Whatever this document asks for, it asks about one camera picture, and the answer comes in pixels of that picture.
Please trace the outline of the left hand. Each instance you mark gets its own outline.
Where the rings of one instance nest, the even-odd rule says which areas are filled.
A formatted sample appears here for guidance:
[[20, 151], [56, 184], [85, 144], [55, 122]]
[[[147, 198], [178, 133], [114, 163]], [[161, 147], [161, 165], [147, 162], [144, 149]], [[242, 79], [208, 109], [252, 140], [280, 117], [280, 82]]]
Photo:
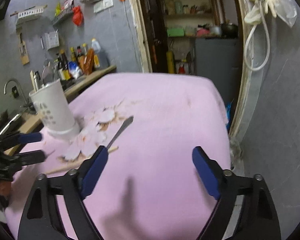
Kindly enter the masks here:
[[0, 180], [0, 196], [9, 197], [11, 194], [11, 181]]

